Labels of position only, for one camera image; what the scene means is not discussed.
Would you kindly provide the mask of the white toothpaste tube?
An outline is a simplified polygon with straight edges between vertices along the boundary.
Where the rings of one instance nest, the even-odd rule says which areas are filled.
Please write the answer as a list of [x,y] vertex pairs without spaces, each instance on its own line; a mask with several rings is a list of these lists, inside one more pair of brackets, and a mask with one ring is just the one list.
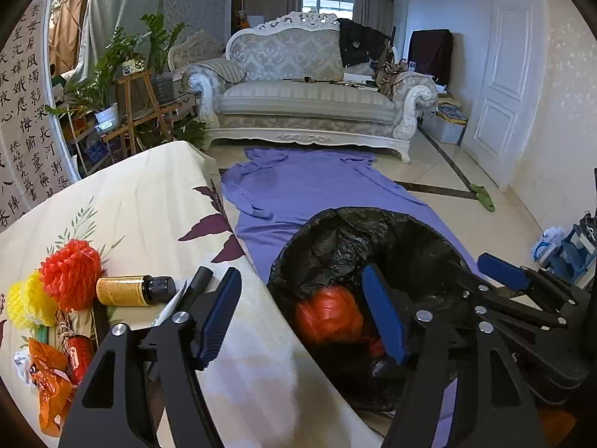
[[173,312],[177,310],[178,304],[180,304],[182,296],[184,295],[184,293],[187,289],[187,284],[188,284],[187,281],[182,281],[182,280],[177,281],[175,283],[175,286],[176,286],[175,295],[173,296],[171,301],[169,301],[164,306],[162,311],[156,316],[156,318],[154,319],[154,321],[151,324],[152,327],[158,327],[159,325],[161,325],[163,323],[163,321],[166,320],[166,318],[169,318],[170,315],[173,314]]

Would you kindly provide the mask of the orange wrapper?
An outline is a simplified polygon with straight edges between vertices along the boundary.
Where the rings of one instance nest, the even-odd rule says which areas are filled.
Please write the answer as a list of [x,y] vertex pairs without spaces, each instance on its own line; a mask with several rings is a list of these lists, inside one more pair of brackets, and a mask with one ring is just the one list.
[[38,422],[44,435],[59,438],[74,401],[76,388],[68,377],[69,361],[56,348],[28,339],[30,376],[38,391]]

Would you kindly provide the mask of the white tissue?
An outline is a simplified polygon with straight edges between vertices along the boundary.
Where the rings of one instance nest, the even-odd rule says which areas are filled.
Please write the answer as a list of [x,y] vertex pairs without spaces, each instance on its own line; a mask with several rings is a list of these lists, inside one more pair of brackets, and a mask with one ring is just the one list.
[[27,347],[24,347],[13,355],[13,364],[19,378],[29,387],[33,387],[30,374],[31,357]]

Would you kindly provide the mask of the red honeycomb paper ball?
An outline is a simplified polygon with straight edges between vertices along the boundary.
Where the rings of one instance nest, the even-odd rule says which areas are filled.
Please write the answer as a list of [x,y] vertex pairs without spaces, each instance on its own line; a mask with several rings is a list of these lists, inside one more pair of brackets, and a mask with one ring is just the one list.
[[87,241],[73,239],[40,263],[44,291],[61,311],[84,311],[92,307],[101,257]]

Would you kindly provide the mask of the yellow honeycomb paper ball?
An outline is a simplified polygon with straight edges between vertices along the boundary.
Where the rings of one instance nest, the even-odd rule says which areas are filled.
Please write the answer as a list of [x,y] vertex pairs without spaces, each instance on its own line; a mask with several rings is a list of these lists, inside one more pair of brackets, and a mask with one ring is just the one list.
[[44,290],[38,270],[10,286],[5,305],[9,320],[20,330],[51,328],[56,324],[58,304]]

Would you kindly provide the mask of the black trash bag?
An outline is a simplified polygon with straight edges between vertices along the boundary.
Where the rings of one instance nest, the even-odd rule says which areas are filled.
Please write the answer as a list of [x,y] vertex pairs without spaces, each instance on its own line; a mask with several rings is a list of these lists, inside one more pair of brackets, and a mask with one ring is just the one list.
[[[362,288],[366,265],[377,265],[388,286],[415,304],[447,311],[455,297],[441,281],[446,263],[472,271],[455,246],[423,221],[374,207],[327,209],[308,220],[274,260],[267,287],[283,318],[297,335],[297,304],[318,289],[338,285],[354,296],[365,322],[378,334]],[[309,345],[300,342],[342,398],[361,411],[392,411],[407,369],[385,352],[368,354],[364,343]]]

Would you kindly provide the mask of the blue white bag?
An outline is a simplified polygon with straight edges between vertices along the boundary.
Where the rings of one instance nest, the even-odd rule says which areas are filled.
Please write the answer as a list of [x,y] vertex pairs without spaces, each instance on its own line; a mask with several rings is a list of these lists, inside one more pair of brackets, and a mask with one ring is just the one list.
[[548,228],[531,249],[541,268],[570,283],[577,283],[596,261],[596,217],[587,214],[565,231]]

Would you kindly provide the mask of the green slipper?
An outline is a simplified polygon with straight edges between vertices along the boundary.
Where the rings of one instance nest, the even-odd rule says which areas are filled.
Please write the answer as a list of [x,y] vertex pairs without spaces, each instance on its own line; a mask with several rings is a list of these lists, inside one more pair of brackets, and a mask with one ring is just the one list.
[[479,201],[480,204],[483,205],[486,211],[494,212],[496,210],[495,204],[493,203],[493,199],[490,196],[488,190],[485,187],[471,184],[469,185],[469,190],[471,193],[476,197],[476,200]]

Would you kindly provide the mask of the yellow bottle black cap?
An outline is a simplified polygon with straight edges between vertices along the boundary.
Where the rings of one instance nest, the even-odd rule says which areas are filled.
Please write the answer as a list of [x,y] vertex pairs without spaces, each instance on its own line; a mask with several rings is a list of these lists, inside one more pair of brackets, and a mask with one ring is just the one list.
[[169,276],[111,276],[96,282],[96,295],[107,307],[151,307],[167,304],[177,290]]

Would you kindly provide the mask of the black tube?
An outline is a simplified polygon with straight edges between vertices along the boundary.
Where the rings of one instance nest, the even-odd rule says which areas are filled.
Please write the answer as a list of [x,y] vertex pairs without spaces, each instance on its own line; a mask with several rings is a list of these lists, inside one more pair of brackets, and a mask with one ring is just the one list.
[[213,271],[205,266],[200,266],[180,297],[178,311],[190,311],[195,298],[206,291],[212,278]]

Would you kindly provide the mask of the orange plastic bag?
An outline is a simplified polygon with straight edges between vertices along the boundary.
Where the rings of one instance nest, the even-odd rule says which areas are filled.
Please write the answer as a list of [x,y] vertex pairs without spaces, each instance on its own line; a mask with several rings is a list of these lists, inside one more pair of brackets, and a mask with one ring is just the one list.
[[294,313],[297,335],[309,345],[364,343],[372,358],[385,353],[378,334],[365,322],[353,294],[338,285],[318,289],[297,304]]

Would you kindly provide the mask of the storage box by sofa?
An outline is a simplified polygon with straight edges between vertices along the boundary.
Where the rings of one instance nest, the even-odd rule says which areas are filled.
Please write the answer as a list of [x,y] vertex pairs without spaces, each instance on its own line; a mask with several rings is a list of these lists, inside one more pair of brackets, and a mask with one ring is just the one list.
[[437,105],[424,111],[422,128],[442,144],[460,144],[468,122],[459,101],[449,93],[441,93]]

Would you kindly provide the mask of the floral cream tablecloth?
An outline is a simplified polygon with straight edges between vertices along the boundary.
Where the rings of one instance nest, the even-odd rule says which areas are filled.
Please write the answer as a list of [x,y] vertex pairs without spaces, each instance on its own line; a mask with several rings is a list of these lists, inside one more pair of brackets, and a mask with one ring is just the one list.
[[[184,141],[153,148],[54,194],[2,228],[1,286],[26,278],[60,238],[86,237],[111,275],[216,276],[227,231],[192,238],[213,213],[203,187],[216,162]],[[347,404],[304,349],[251,261],[235,261],[242,295],[218,358],[199,373],[228,447],[378,447],[381,437]]]

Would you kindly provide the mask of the white door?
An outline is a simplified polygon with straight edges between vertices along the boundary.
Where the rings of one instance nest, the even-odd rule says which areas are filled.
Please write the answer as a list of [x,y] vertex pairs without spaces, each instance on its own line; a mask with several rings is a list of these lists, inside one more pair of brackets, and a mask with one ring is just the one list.
[[526,147],[545,65],[544,0],[491,0],[485,71],[462,148],[502,190]]

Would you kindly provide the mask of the purple floor cloth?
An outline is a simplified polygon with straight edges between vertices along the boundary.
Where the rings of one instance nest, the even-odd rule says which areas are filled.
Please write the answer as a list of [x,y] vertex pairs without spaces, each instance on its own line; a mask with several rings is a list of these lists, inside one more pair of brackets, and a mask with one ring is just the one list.
[[472,271],[479,271],[472,255],[428,204],[373,168],[371,153],[249,148],[245,155],[246,162],[223,173],[223,192],[239,211],[236,236],[263,281],[269,280],[274,260],[307,220],[343,206],[409,214],[443,235]]

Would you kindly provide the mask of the dark covered cabinet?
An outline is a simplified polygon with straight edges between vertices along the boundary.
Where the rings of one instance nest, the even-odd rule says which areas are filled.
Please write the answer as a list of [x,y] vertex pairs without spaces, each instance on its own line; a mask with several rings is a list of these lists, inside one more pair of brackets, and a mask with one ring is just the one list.
[[450,81],[453,35],[449,29],[415,30],[409,43],[408,62],[415,71],[447,86]]

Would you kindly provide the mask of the calligraphy folding screen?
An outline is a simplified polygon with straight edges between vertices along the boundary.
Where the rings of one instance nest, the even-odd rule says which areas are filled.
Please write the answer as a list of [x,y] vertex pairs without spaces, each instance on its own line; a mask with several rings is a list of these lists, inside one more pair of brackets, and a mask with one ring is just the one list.
[[79,180],[54,107],[51,0],[32,0],[1,50],[1,228]]

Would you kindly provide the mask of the white plant pot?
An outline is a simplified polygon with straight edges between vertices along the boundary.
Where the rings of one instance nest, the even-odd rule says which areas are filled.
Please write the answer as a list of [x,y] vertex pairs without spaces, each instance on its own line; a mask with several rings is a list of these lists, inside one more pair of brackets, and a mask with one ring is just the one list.
[[116,130],[119,126],[118,103],[114,103],[111,107],[97,112],[95,118],[95,129],[100,134],[107,134]]

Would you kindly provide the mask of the black jacket on sofa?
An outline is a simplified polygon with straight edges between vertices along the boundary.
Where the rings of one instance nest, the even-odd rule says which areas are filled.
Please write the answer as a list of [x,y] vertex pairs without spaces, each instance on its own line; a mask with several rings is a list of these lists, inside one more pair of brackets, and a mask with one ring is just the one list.
[[381,31],[350,19],[339,18],[339,49],[344,67],[356,66],[381,58],[390,38]]

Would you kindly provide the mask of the wooden plant stand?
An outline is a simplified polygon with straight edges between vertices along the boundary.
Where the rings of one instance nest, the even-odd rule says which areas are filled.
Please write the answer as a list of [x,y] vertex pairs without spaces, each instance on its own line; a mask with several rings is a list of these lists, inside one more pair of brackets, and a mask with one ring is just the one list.
[[121,123],[114,131],[101,136],[104,144],[113,140],[121,142],[122,155],[128,158],[141,151],[137,128],[153,122],[157,126],[163,141],[173,140],[172,117],[180,103],[174,99],[167,103],[159,103],[157,92],[152,84],[152,70],[132,73],[115,81],[116,94],[121,97],[118,109]]

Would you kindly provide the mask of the green potted plant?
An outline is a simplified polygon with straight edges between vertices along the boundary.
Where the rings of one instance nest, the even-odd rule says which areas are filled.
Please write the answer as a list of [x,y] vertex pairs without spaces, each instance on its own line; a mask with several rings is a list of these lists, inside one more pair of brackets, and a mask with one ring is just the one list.
[[69,81],[64,89],[63,102],[58,107],[46,105],[44,110],[56,117],[107,110],[111,107],[110,90],[116,74],[124,62],[136,58],[141,58],[156,74],[162,74],[168,53],[187,24],[179,22],[172,29],[167,29],[162,13],[144,14],[141,20],[147,27],[144,34],[127,34],[124,27],[117,27],[98,58],[93,73],[81,82]]

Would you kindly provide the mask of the ornate white sofa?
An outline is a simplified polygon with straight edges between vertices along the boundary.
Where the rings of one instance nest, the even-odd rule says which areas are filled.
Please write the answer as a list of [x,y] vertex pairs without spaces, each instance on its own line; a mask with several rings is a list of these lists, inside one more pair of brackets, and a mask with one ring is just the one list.
[[414,72],[380,90],[346,80],[340,34],[333,14],[292,12],[236,32],[222,58],[187,66],[181,84],[199,98],[206,142],[364,146],[409,162],[418,118],[437,105],[435,84]]

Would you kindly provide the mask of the grey curtain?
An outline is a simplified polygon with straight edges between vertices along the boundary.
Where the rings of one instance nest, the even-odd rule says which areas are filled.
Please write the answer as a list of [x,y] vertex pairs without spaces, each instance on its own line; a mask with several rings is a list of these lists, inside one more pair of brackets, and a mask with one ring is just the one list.
[[87,0],[78,63],[70,81],[78,83],[93,74],[118,27],[127,34],[144,32],[141,17],[156,13],[159,4],[160,0]]

